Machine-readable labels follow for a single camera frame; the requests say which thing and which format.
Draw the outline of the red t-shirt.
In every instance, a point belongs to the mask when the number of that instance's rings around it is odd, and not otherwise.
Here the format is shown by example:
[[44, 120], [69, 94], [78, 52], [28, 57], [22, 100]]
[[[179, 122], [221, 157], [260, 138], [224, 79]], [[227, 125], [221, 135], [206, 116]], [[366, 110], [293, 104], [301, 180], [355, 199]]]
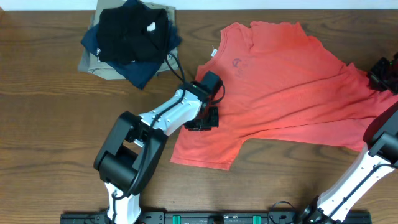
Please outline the red t-shirt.
[[397, 97], [370, 89], [364, 71], [328, 51], [299, 23], [234, 23], [213, 58], [197, 69], [224, 83], [219, 125], [182, 129], [171, 161], [229, 170], [248, 139], [273, 139], [360, 151], [370, 123]]

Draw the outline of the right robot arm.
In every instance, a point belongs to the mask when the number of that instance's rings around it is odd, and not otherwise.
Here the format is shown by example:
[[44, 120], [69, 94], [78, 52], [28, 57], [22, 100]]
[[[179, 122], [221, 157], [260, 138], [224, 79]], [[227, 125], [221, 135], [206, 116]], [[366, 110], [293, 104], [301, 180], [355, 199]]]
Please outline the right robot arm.
[[315, 198], [295, 223], [343, 223], [353, 205], [397, 169], [397, 103], [368, 126], [363, 141], [365, 146], [349, 169]]

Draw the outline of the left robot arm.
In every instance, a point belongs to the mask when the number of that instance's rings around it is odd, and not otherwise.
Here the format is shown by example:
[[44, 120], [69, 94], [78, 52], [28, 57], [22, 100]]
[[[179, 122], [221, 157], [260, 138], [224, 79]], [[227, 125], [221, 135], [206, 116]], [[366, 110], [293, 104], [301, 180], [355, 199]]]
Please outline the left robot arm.
[[117, 118], [93, 163], [109, 195], [106, 223], [138, 220], [140, 194], [154, 175], [169, 136], [181, 126], [189, 131], [218, 127], [215, 96], [224, 89], [222, 79], [207, 72], [199, 82], [180, 85], [156, 109], [140, 115], [126, 111]]

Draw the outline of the navy folded garment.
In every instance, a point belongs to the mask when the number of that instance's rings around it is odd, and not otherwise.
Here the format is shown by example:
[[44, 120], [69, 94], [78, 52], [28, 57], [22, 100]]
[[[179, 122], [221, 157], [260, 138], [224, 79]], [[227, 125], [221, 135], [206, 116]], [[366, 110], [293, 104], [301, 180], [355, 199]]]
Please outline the navy folded garment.
[[[140, 4], [140, 1], [127, 0], [122, 6], [124, 7], [134, 7], [136, 4]], [[83, 39], [81, 40], [84, 50], [89, 51], [96, 56], [97, 61], [99, 61], [97, 54], [98, 43], [96, 40], [96, 33], [98, 31], [98, 23], [94, 25], [91, 30], [87, 30]], [[160, 72], [164, 72], [170, 69], [177, 70], [178, 65], [174, 58], [171, 56], [167, 57], [167, 60], [162, 63], [152, 63], [152, 62], [132, 62], [128, 65], [120, 65], [116, 62], [105, 62], [115, 69], [119, 74], [121, 74], [124, 79], [129, 80], [136, 88], [143, 89], [147, 82]]]

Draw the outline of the khaki folded garment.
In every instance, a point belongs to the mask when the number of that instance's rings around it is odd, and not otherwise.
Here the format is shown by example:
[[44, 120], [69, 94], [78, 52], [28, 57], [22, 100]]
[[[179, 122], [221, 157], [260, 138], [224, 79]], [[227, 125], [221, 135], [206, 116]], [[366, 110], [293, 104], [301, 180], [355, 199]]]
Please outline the khaki folded garment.
[[[114, 8], [122, 6], [126, 0], [98, 0], [96, 12], [90, 18], [90, 24], [88, 30], [91, 30], [94, 25], [97, 25], [100, 21], [100, 14], [104, 9]], [[169, 21], [175, 23], [175, 8], [172, 6], [166, 6], [156, 4], [152, 2], [143, 2], [149, 9], [165, 9]], [[78, 66], [79, 72], [91, 73], [105, 80], [121, 80], [124, 77], [119, 74], [113, 67], [105, 62], [98, 62], [94, 54], [84, 50], [83, 55]]]

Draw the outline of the black folded garment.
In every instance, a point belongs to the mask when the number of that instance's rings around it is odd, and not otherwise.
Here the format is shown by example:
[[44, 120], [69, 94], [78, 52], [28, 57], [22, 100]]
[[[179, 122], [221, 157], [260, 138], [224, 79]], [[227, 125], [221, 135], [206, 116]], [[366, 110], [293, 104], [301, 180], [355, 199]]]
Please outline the black folded garment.
[[164, 61], [168, 49], [169, 25], [165, 9], [133, 7], [105, 9], [100, 14], [96, 38], [102, 62]]

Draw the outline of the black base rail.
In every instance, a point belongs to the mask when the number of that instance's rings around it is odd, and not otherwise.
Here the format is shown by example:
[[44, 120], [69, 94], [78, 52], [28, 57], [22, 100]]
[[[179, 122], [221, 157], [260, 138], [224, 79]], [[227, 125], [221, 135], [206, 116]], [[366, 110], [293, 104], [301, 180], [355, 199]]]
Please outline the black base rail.
[[[146, 212], [137, 219], [137, 224], [288, 224], [294, 220], [294, 212], [270, 213], [164, 213]], [[60, 224], [107, 224], [111, 220], [106, 212], [65, 213]]]

